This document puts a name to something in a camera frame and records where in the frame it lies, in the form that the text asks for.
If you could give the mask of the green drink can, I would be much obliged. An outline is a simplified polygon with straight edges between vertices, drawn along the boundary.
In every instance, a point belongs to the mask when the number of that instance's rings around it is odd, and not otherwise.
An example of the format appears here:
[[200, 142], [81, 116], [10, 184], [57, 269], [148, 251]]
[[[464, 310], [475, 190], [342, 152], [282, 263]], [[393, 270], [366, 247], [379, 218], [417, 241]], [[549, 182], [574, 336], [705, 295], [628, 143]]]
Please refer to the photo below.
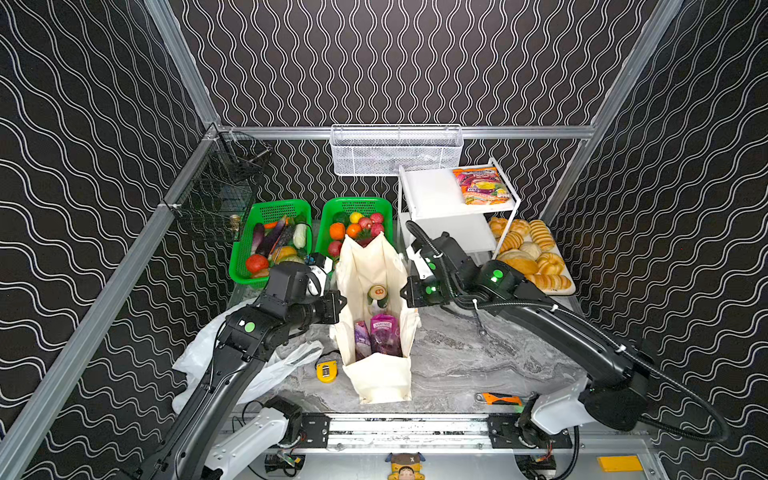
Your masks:
[[389, 295], [385, 286], [373, 285], [367, 293], [368, 306], [375, 311], [385, 310], [389, 303]]

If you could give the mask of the purple snack pouch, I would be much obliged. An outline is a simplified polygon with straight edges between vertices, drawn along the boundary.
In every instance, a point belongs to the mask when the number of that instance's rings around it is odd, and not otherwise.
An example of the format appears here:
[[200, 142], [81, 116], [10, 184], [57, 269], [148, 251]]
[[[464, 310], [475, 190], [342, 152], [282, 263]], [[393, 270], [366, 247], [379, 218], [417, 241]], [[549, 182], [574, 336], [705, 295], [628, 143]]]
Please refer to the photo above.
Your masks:
[[369, 336], [374, 353], [402, 356], [400, 327], [396, 317], [389, 314], [378, 314], [372, 317]]

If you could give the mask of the white plastic grocery bag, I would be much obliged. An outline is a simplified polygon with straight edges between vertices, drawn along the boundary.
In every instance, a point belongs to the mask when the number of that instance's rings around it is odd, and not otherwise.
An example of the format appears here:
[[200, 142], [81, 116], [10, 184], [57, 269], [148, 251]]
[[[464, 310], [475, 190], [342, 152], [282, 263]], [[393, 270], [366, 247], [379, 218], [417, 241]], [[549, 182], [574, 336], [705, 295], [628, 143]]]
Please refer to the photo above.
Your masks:
[[[246, 299], [213, 318], [196, 335], [194, 340], [185, 348], [181, 356], [173, 364], [173, 369], [186, 376], [186, 389], [175, 395], [172, 409], [179, 415], [192, 399], [199, 384], [211, 386], [218, 381], [234, 382], [244, 379], [247, 365], [255, 365], [258, 359], [251, 360], [243, 352], [235, 349], [228, 350], [217, 341], [223, 332], [222, 326], [226, 318], [251, 304], [253, 298]], [[280, 346], [262, 363], [261, 370], [242, 389], [237, 400], [239, 405], [256, 400], [277, 388], [283, 380], [304, 365], [312, 366], [323, 352], [323, 345], [318, 340], [292, 339], [286, 346]]]

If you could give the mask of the cream canvas tote bag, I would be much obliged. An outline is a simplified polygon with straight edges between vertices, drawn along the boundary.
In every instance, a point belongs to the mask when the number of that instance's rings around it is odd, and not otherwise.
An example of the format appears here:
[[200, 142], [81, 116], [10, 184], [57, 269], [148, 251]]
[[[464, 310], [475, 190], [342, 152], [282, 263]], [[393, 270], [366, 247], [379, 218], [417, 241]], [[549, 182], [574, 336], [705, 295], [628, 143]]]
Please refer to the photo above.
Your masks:
[[330, 334], [360, 402], [411, 400], [411, 350], [421, 321], [400, 295], [408, 280], [400, 254], [382, 235], [365, 246], [347, 237], [333, 278], [347, 303]]

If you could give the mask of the purple Fox's candy bag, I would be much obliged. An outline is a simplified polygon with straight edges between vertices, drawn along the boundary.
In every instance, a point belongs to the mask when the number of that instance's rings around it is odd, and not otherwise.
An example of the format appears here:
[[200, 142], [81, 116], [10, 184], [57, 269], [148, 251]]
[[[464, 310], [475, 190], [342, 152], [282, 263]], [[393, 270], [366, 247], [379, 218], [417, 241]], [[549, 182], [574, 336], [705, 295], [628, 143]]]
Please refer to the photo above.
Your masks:
[[355, 359], [367, 358], [373, 353], [367, 325], [364, 321], [354, 324]]

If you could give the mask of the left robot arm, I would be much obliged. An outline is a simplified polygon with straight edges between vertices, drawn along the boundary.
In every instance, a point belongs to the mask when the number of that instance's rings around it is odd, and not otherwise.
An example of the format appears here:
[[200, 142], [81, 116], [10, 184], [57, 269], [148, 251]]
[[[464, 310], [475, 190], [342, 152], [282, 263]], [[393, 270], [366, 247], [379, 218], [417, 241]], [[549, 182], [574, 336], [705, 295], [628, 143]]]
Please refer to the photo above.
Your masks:
[[251, 303], [226, 315], [209, 362], [158, 449], [119, 479], [232, 479], [285, 438], [288, 416], [269, 408], [225, 441], [217, 437], [249, 384], [275, 350], [315, 324], [338, 323], [346, 298], [329, 288], [333, 263], [315, 253], [308, 264], [283, 262]]

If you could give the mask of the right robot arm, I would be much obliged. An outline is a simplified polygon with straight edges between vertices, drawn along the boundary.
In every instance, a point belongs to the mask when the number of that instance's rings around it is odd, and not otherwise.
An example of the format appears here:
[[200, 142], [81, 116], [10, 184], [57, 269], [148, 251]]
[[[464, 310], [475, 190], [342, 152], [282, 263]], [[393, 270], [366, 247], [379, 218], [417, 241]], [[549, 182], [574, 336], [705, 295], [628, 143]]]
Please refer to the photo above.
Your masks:
[[[532, 332], [584, 370], [570, 386], [535, 394], [525, 402], [516, 426], [524, 444], [534, 446], [588, 423], [624, 432], [643, 423], [707, 443], [728, 438], [727, 421], [713, 405], [659, 370], [635, 346], [562, 307], [507, 263], [489, 260], [477, 265], [448, 233], [431, 238], [412, 220], [405, 226], [414, 238], [407, 255], [417, 269], [400, 291], [408, 306], [455, 305], [474, 318], [486, 312]], [[647, 398], [652, 378], [670, 384], [706, 411], [714, 421], [712, 431], [700, 433], [652, 418]]]

